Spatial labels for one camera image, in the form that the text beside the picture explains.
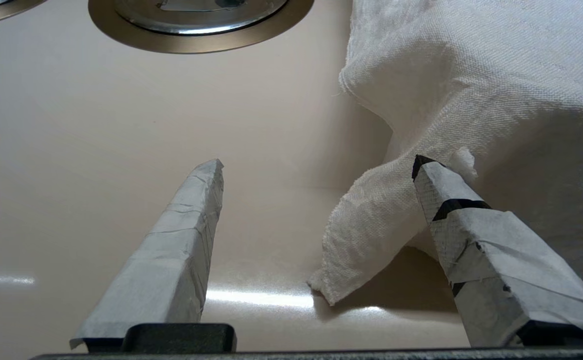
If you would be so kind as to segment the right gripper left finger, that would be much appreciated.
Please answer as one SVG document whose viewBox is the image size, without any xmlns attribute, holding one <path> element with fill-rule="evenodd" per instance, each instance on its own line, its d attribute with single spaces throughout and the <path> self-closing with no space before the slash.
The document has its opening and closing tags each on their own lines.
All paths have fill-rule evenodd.
<svg viewBox="0 0 583 360">
<path fill-rule="evenodd" d="M 219 159 L 203 162 L 187 175 L 82 322 L 71 349 L 90 339 L 123 338 L 136 325 L 200 321 L 224 189 Z"/>
</svg>

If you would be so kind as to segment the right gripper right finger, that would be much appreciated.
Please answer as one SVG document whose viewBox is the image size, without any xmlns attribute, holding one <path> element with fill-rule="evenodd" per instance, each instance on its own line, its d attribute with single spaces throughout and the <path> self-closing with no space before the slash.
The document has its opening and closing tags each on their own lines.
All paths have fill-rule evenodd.
<svg viewBox="0 0 583 360">
<path fill-rule="evenodd" d="M 423 155 L 411 178 L 474 347 L 583 346 L 583 280 L 513 212 Z"/>
</svg>

